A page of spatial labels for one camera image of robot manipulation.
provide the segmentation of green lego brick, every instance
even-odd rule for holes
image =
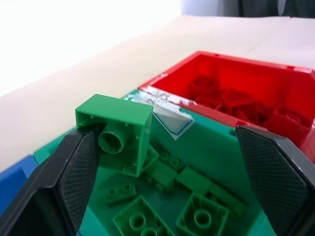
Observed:
[[[105,202],[108,205],[120,203],[137,196],[136,186],[134,183],[124,183],[107,189]]]
[[[122,236],[175,236],[142,196],[113,220]]]
[[[245,203],[234,197],[232,194],[217,184],[213,184],[209,188],[209,193],[212,196],[215,196],[224,205],[229,207],[232,210],[232,214],[235,213],[237,216],[242,216],[247,209]]]
[[[142,172],[145,171],[150,165],[152,165],[159,157],[159,154],[155,149],[149,145],[147,157],[142,166]]]
[[[143,174],[161,192],[170,192],[175,186],[177,172],[160,160],[155,161]]]
[[[100,166],[138,177],[147,156],[153,106],[95,94],[75,110],[77,127],[104,122]]]
[[[186,236],[220,236],[228,214],[228,208],[192,193],[176,222],[176,227]]]
[[[160,153],[159,158],[177,172],[180,172],[185,167],[185,164],[180,159],[169,155],[165,151]]]
[[[176,181],[190,189],[192,192],[205,196],[213,185],[207,177],[190,167],[185,167],[176,177]]]

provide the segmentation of sticker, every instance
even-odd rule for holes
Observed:
[[[181,112],[180,106],[173,103],[178,102],[179,104],[179,102],[183,102],[181,98],[162,90],[153,88],[150,90],[150,93],[138,91],[137,93],[127,95],[124,99],[153,105],[155,118],[174,140],[181,137],[194,124],[192,116]]]

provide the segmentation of beige table surface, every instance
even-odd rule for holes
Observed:
[[[9,93],[0,98],[0,171],[72,128],[74,109],[93,94],[121,97],[197,50],[314,65],[312,52],[300,47],[303,42],[315,51],[311,22],[181,16]],[[304,24],[308,31],[302,29]],[[293,27],[299,27],[296,34]]]

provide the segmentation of red plastic bin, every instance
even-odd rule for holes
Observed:
[[[259,126],[288,137],[315,163],[315,71],[196,52],[138,89],[191,100],[182,107],[221,123]]]

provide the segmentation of textured gripper pad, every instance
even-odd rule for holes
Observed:
[[[286,236],[310,190],[271,140],[243,128],[236,135],[252,189],[274,232]]]
[[[98,163],[97,135],[90,132],[82,138],[58,181],[58,192],[76,231],[81,226],[88,206]]]

